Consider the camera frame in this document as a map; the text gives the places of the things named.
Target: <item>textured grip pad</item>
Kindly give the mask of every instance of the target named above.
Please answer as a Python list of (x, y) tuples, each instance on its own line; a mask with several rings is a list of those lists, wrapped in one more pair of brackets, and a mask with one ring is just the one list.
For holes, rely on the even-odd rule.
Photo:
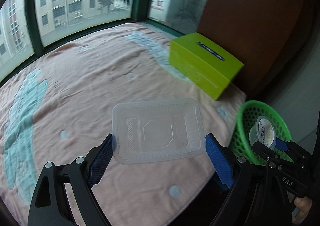
[(112, 156), (112, 137), (110, 137), (89, 167), (88, 186), (90, 188), (100, 183)]
[(210, 135), (205, 137), (207, 154), (217, 171), (217, 174), (223, 184), (226, 184), (228, 188), (232, 188), (235, 181), (232, 176), (232, 167), (215, 143)]

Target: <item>wooden panel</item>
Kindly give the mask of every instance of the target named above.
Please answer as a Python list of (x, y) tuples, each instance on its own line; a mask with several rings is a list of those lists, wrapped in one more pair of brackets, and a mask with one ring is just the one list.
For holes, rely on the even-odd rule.
[(250, 95), (281, 53), (303, 0), (208, 0), (198, 32), (245, 64), (234, 80)]

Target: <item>blue pattern on blanket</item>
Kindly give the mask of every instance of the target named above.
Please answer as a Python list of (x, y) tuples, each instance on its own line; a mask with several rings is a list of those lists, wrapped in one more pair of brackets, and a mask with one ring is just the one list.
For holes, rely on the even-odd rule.
[(9, 110), (9, 122), (4, 126), (4, 169), (9, 188), (17, 186), (18, 196), (30, 205), (37, 182), (33, 160), (33, 113), (40, 107), (48, 81), (38, 84), (41, 70), (28, 73)]
[(156, 62), (172, 76), (187, 82), (191, 82), (188, 77), (186, 77), (183, 73), (179, 72), (175, 67), (170, 65), (168, 61), (169, 51), (164, 49), (160, 43), (149, 38), (148, 35), (145, 35), (141, 32), (133, 31), (131, 35), (127, 35), (124, 38), (127, 38), (130, 41), (133, 41), (147, 48), (147, 50), (149, 50), (155, 58)]

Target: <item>pink blanket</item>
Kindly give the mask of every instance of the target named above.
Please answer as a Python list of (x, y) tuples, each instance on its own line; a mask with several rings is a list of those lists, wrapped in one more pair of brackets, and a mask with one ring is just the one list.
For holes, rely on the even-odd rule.
[[(229, 144), (244, 93), (230, 85), (219, 101), (214, 101), (183, 75), (179, 78), (169, 73), (166, 63), (161, 62), (165, 59), (156, 58), (150, 45), (130, 39), (133, 31), (169, 50), (169, 39), (139, 24), (124, 24), (59, 47), (0, 89), (0, 196), (21, 225), (27, 225), (28, 202), (34, 189), (21, 187), (21, 182), (32, 172), (28, 171), (32, 166), (21, 162), (24, 154), (18, 153), (20, 172), (10, 186), (5, 131), (12, 123), (9, 110), (13, 111), (18, 91), (34, 73), (44, 93), (32, 118), (33, 153), (29, 154), (33, 160), (28, 159), (34, 162), (36, 179), (47, 161), (68, 164), (100, 145), (112, 132), (112, 108), (121, 102), (193, 98), (200, 105), (205, 134), (213, 133), (223, 146)], [(112, 159), (100, 184), (92, 190), (113, 226), (161, 226), (183, 211), (213, 173), (205, 152), (151, 164), (122, 165)], [(179, 194), (172, 195), (171, 186), (179, 189)], [(71, 187), (67, 190), (76, 222), (84, 225)]]

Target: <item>plastic container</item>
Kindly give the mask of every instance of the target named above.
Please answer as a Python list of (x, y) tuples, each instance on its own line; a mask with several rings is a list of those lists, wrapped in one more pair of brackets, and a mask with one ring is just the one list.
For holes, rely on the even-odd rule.
[[(276, 137), (283, 141), (292, 140), (286, 123), (272, 107), (260, 101), (249, 100), (239, 109), (236, 129), (232, 135), (229, 148), (237, 157), (245, 157), (252, 164), (265, 165), (266, 161), (253, 152), (249, 143), (250, 129), (256, 123), (257, 117), (259, 116), (265, 116), (271, 121), (276, 131)], [(280, 158), (292, 162), (291, 158), (285, 152), (278, 149), (274, 149), (274, 151)]]
[(206, 147), (199, 105), (189, 98), (120, 103), (112, 110), (112, 135), (122, 164), (193, 157)]
[(257, 117), (256, 124), (250, 129), (249, 141), (251, 146), (260, 141), (273, 150), (276, 147), (276, 132), (270, 120), (265, 116)]

